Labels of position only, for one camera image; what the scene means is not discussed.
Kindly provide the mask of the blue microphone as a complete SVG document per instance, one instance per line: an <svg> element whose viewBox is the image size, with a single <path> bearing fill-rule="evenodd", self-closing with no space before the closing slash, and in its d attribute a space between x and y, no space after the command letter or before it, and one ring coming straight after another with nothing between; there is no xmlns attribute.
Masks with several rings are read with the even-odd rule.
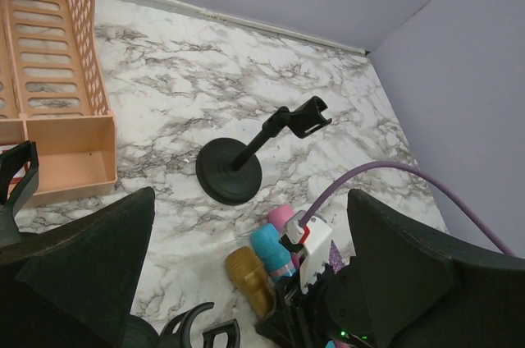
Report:
<svg viewBox="0 0 525 348"><path fill-rule="evenodd" d="M292 277L296 272L291 254L280 243L280 238L280 232L271 223L254 230L249 237L255 254L274 282L282 277Z"/></svg>

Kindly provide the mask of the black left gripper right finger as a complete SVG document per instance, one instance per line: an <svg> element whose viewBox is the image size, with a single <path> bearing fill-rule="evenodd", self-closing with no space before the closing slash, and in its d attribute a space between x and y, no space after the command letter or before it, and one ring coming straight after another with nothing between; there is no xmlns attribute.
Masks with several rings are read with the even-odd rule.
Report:
<svg viewBox="0 0 525 348"><path fill-rule="evenodd" d="M347 214L380 347L522 347L524 261L471 245L362 190Z"/></svg>

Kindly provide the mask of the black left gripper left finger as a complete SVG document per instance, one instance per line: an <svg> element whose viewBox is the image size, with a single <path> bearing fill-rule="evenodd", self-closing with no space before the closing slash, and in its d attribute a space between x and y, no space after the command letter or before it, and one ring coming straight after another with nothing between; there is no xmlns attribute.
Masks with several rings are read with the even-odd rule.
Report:
<svg viewBox="0 0 525 348"><path fill-rule="evenodd" d="M118 347L155 216L145 187L1 248L3 347Z"/></svg>

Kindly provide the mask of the gold microphone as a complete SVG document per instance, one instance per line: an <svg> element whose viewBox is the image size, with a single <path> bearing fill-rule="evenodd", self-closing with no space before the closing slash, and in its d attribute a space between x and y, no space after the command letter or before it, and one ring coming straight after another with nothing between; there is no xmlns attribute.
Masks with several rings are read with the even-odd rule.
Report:
<svg viewBox="0 0 525 348"><path fill-rule="evenodd" d="M263 262L248 246L233 251L226 257L226 271L250 303L259 319L274 309L275 296Z"/></svg>

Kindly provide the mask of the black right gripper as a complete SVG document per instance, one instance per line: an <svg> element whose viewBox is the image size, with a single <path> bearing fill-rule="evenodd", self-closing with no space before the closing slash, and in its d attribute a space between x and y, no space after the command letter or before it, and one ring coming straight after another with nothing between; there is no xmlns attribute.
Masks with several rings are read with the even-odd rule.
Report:
<svg viewBox="0 0 525 348"><path fill-rule="evenodd" d="M298 274L282 277L274 291L274 308L255 330L277 346L324 347L329 341L377 346L355 257L339 272L327 265L307 293L301 291Z"/></svg>

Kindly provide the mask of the orange plastic file organizer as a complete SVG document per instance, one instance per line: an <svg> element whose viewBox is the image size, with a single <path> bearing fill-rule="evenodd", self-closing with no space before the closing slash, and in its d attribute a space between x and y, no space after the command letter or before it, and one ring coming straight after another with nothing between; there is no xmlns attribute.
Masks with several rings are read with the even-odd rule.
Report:
<svg viewBox="0 0 525 348"><path fill-rule="evenodd" d="M1 141L30 140L30 206L111 191L116 120L98 61L95 0L1 0Z"/></svg>

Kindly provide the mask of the pink microphone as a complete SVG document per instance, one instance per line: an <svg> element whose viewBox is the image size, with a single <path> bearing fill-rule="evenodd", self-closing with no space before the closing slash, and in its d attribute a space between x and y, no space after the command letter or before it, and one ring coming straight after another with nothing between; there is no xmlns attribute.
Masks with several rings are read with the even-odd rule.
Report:
<svg viewBox="0 0 525 348"><path fill-rule="evenodd" d="M268 221L278 230L282 231L286 223L295 215L289 204L283 204L268 213Z"/></svg>

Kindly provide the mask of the purple glitter microphone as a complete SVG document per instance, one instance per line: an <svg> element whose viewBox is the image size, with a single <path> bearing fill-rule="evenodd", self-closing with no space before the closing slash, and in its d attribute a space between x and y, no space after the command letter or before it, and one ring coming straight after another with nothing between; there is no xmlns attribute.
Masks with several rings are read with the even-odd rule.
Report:
<svg viewBox="0 0 525 348"><path fill-rule="evenodd" d="M345 261L333 240L333 228L322 217L315 218L313 232L316 249L312 252L312 257L315 259L316 271L324 272L326 266L332 266L333 270L338 272L345 266Z"/></svg>

